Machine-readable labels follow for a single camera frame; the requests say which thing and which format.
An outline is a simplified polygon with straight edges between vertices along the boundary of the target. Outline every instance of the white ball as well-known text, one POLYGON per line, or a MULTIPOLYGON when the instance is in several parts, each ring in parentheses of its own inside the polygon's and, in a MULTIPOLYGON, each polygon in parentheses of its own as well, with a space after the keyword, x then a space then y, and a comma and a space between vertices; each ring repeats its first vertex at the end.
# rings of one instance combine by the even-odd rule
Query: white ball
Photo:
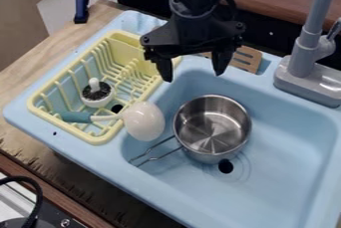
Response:
POLYGON ((140 141, 151 141, 164 132, 165 117, 155 104, 136 103, 122 114, 128 133, 140 141))

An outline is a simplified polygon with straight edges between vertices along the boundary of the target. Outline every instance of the cable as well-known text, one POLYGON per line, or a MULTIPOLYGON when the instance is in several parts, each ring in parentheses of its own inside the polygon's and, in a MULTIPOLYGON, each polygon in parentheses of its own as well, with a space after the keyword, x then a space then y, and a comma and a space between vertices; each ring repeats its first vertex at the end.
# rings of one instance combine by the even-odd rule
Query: cable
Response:
POLYGON ((10 183, 10 182, 25 182, 25 183, 31 184, 34 187, 34 189, 36 190, 36 195, 37 195, 36 205, 34 206, 31 214, 26 219, 26 222, 22 226, 22 228, 32 228, 34 223, 37 220, 37 215, 38 215, 38 213, 42 207, 43 190, 35 180, 33 180, 32 178, 26 177, 26 176, 5 177, 3 179, 0 179, 0 186, 7 184, 7 183, 10 183))

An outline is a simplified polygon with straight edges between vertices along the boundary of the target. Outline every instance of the faucet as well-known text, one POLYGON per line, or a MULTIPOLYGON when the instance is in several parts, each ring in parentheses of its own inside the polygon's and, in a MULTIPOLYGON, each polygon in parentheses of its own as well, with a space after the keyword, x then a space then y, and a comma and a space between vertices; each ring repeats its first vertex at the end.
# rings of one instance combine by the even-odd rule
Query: faucet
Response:
POLYGON ((337 108, 341 105, 341 72, 316 64, 316 61, 335 52, 334 38, 341 31, 339 18, 329 33, 321 36, 331 2, 313 1, 291 56, 284 57, 275 72, 274 86, 315 103, 337 108))

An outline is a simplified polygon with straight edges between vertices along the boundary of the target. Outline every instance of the dish rack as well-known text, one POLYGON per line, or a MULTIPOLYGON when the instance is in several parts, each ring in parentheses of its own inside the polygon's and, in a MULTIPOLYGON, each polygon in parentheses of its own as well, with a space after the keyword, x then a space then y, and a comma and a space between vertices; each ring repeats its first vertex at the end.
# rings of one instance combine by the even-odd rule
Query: dish rack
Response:
MULTIPOLYGON (((173 60, 176 66, 180 58, 173 60)), ((106 34, 73 63, 47 82, 27 101, 28 110, 64 131, 90 144, 103 144, 123 127, 123 121, 67 123, 60 113, 83 112, 96 115, 115 114, 135 102, 146 100, 160 85, 156 65, 145 61, 140 37, 124 31, 106 34), (114 89, 115 96, 104 108, 86 107, 80 94, 90 78, 98 78, 114 89)))

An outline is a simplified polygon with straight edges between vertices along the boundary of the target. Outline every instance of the stainless steel pot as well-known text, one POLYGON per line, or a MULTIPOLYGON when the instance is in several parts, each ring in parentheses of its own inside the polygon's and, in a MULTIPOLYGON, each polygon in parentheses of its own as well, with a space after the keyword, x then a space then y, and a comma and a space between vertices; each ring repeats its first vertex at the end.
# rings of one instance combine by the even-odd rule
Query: stainless steel pot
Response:
MULTIPOLYGON (((174 116, 172 127, 180 147, 162 156, 151 157, 138 166, 164 158, 179 149, 183 149, 190 158, 206 164, 232 159, 245 146, 252 122, 246 109, 235 100, 208 95, 184 104, 174 116)), ((154 145, 130 162, 146 156, 174 136, 154 145)))

